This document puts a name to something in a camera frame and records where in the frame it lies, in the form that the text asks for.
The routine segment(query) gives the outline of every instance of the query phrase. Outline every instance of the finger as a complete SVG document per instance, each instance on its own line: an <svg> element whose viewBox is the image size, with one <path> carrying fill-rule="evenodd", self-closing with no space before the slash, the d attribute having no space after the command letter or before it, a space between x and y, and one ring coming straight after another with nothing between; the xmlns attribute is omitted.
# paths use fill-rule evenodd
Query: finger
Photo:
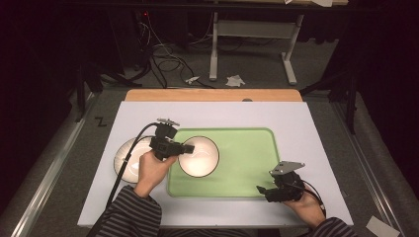
<svg viewBox="0 0 419 237"><path fill-rule="evenodd" d="M169 166L173 165L173 163L175 163L178 160L177 156L170 156L169 158L167 158L164 163L168 164Z"/></svg>
<svg viewBox="0 0 419 237"><path fill-rule="evenodd" d="M154 153L155 153L154 150L151 149L151 150L145 152L144 155L153 155L154 156Z"/></svg>
<svg viewBox="0 0 419 237"><path fill-rule="evenodd" d="M282 201L281 203L288 207L294 207L296 205L295 200L286 200L286 201Z"/></svg>

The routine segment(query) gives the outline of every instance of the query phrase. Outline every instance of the wire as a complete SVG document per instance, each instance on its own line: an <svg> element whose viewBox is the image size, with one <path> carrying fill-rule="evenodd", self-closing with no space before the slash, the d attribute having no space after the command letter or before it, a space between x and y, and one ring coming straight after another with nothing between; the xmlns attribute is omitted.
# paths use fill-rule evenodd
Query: wire
<svg viewBox="0 0 419 237"><path fill-rule="evenodd" d="M181 70L179 72L179 77L180 77L181 81L184 82L186 85L188 85L188 87L197 87L197 86L192 86L192 85L188 84L186 82L186 80L183 78L183 74L184 74L185 69L188 69L189 72L191 73L191 76L189 78L192 78L192 77L195 76L194 70L188 65L188 63L183 58L180 58L180 57L178 57L178 56L176 56L176 55L173 54L173 48L172 47L168 46L167 43L163 43L162 42L162 40L160 39L160 37L157 35L157 33L155 33L154 29L151 26L151 21L150 21L150 17L149 17L148 12L147 12L147 15L146 16L147 16L148 25L149 25L148 28L153 33L153 35L155 36L155 38L159 42L159 44L157 44L157 45L154 46L153 54L151 56L152 61L153 61L154 65L155 65L155 67L157 68L157 70L159 71L159 73L160 73L160 75L162 77L162 79L160 79L157 76L156 72L151 67L151 71L154 74L154 76L156 77L156 79L159 82L159 84L163 87L163 89L168 88L168 82L167 82L167 79L164 77L163 72L175 71L177 68L181 68ZM163 54L163 55L154 55L155 51L158 48L163 48L166 51L166 54ZM163 59L163 61L157 63L156 60L155 60L155 58ZM162 64L167 63L167 62L177 62L177 64L176 64L175 67L173 67L171 69L166 69L166 70L165 69L162 69L161 68ZM214 87L212 87L210 85L206 85L206 84L202 83L199 80L196 80L196 82L199 83L201 86L203 86L205 88L213 88L214 89Z"/></svg>
<svg viewBox="0 0 419 237"><path fill-rule="evenodd" d="M144 36L144 34L145 34L145 30L147 30L148 31L148 39L147 39L147 44L146 44L146 46L148 46L149 44L150 44L150 41L151 41L151 32L150 32L150 28L147 26L147 25L145 25L144 23L138 23L140 26L142 26L143 27L143 30L142 30L142 35L141 35L141 37L140 37L140 39L138 39L138 41L140 41L141 42L141 40L142 40L142 37Z"/></svg>
<svg viewBox="0 0 419 237"><path fill-rule="evenodd" d="M122 166L121 166L121 168L120 168L120 172L118 173L117 179L115 180L114 187L113 187L113 188L112 188L112 190L111 190L111 193L110 193L109 198L108 198L108 202L107 202L107 204L106 204L106 208L108 208L108 207L111 205L112 201L114 200L114 195L115 195L115 192L117 191L117 188L118 188L118 186L120 185L121 179L123 178L123 174L124 174L124 171L126 170L126 165L127 165L128 160L129 160L129 158L130 158L130 156L131 156L131 153L132 153L133 148L136 146L136 144L138 144L138 142L139 142L140 140L144 139L145 137L149 137L149 136L144 136L144 137L142 137L142 134L143 134L143 133L144 133L144 132L145 132L145 131L149 128L149 127L154 126L154 125L157 125L157 124L158 124L157 122L153 122L153 123L151 123L151 124L149 124L149 125L145 126L145 127L142 129L142 131L138 134L138 136L135 138L135 140L133 141L131 148L129 149L128 153L126 154L126 158L125 158L125 160L124 160L124 162L123 162L123 165L122 165Z"/></svg>
<svg viewBox="0 0 419 237"><path fill-rule="evenodd" d="M325 207L325 205L323 203L323 200L321 199L320 195L318 194L317 190L311 184L309 184L308 182L306 182L306 181L303 181L303 182L308 184L309 186L311 186L314 189L314 192L309 190L309 189L302 188L302 187L295 186L295 185L288 184L288 183L284 183L284 185L290 186L290 187L293 187L295 189L298 189L298 190L301 190L303 192L307 192L307 193L311 194L314 198L317 199L318 204L320 205L320 208L321 208L321 212L323 212L324 217L326 217L326 207Z"/></svg>
<svg viewBox="0 0 419 237"><path fill-rule="evenodd" d="M197 41L190 42L189 45L196 44L202 41L207 41L212 38L212 37L209 37L210 27L212 26L212 21L213 21L213 13L210 15L209 26L207 27L207 31L204 34L204 36L201 39L198 39Z"/></svg>
<svg viewBox="0 0 419 237"><path fill-rule="evenodd" d="M236 40L237 38L232 38L232 37L228 37L228 38L226 38L226 37L223 37L223 38L220 38L221 40L224 40L224 41L226 41L226 40L229 40L229 39L233 39L234 41L233 42L238 42L238 45L235 47L235 48L233 48L233 49L222 49L219 45L217 46L217 49L218 50L220 50L220 51L223 51L223 52L232 52L232 51L236 51L237 49L239 49L242 45L243 45L243 40Z"/></svg>

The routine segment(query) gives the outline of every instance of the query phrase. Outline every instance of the small white object on floor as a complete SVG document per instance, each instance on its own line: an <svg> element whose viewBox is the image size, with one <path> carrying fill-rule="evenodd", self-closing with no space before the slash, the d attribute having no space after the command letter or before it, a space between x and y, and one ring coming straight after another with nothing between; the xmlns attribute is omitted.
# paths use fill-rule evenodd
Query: small white object on floor
<svg viewBox="0 0 419 237"><path fill-rule="evenodd" d="M241 84L245 85L246 83L244 83L244 81L240 78L239 75L235 75L235 76L231 76L231 77L227 77L227 84L225 84L226 86L236 86L236 87L240 87Z"/></svg>
<svg viewBox="0 0 419 237"><path fill-rule="evenodd" d="M185 82L188 83L189 85L191 85L194 81L198 80L198 78L200 78L200 77L199 76L198 77L192 77L188 80L185 80Z"/></svg>
<svg viewBox="0 0 419 237"><path fill-rule="evenodd" d="M397 237L400 234L399 231L380 221L375 216L371 217L367 228L378 237Z"/></svg>
<svg viewBox="0 0 419 237"><path fill-rule="evenodd" d="M311 0L311 2L316 3L322 7L331 7L333 5L333 0Z"/></svg>

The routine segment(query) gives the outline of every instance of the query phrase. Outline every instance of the hand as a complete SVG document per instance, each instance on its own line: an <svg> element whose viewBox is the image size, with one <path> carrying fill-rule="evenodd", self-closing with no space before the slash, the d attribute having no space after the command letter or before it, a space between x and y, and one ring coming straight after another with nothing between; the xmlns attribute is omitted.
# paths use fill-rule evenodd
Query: hand
<svg viewBox="0 0 419 237"><path fill-rule="evenodd" d="M133 190L142 198L147 198L151 191L164 179L170 166L176 162L177 156L161 161L148 151L139 157L138 183Z"/></svg>
<svg viewBox="0 0 419 237"><path fill-rule="evenodd" d="M326 219L318 200L308 192L303 192L300 200L283 201L283 204L289 206L311 229L315 229Z"/></svg>

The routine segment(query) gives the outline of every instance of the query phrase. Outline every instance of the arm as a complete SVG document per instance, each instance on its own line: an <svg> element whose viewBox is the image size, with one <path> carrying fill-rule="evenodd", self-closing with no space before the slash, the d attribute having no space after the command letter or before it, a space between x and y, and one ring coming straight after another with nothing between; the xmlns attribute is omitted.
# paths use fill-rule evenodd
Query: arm
<svg viewBox="0 0 419 237"><path fill-rule="evenodd" d="M140 157L138 183L124 187L107 208L97 236L157 236L161 207L149 196L177 157L158 160L152 151Z"/></svg>
<svg viewBox="0 0 419 237"><path fill-rule="evenodd" d="M298 201L289 200L283 204L290 207L311 228L312 231L307 236L357 236L341 219L336 217L326 219L317 199L308 192L304 192Z"/></svg>

